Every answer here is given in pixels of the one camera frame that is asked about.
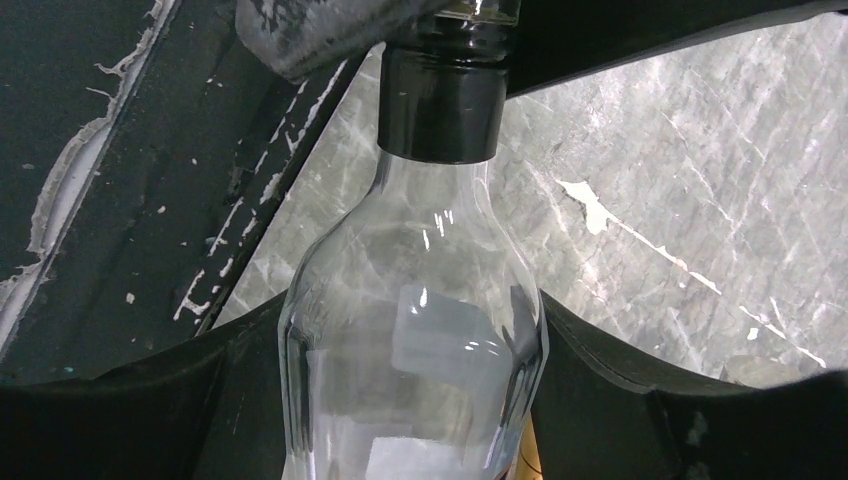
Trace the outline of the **clear black-capped bottle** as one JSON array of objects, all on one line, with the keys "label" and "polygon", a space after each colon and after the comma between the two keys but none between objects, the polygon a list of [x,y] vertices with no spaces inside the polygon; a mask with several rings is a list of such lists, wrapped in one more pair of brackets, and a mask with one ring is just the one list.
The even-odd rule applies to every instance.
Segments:
[{"label": "clear black-capped bottle", "polygon": [[279,321],[287,479],[512,473],[548,349],[487,178],[519,12],[458,1],[385,46],[373,183]]}]

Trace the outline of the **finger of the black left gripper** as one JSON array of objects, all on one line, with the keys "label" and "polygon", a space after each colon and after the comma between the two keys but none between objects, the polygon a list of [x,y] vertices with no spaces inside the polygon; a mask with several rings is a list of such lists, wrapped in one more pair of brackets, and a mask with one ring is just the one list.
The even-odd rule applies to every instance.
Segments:
[{"label": "finger of the black left gripper", "polygon": [[525,1],[508,95],[747,31],[846,11],[843,0]]},{"label": "finger of the black left gripper", "polygon": [[440,0],[238,0],[235,28],[260,62],[297,83],[448,5]]}]

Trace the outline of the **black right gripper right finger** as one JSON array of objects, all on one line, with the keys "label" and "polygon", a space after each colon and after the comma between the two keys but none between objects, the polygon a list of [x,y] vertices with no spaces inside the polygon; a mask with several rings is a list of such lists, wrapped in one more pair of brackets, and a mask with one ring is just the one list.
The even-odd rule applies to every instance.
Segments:
[{"label": "black right gripper right finger", "polygon": [[547,479],[843,479],[847,374],[756,389],[662,361],[549,295],[532,407]]}]

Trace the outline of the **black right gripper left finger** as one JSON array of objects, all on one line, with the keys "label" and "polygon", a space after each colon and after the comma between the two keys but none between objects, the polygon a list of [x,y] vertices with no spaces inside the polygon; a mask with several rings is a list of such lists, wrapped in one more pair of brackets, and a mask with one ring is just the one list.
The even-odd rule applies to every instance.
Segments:
[{"label": "black right gripper left finger", "polygon": [[278,479],[283,300],[91,379],[1,389],[5,479]]}]

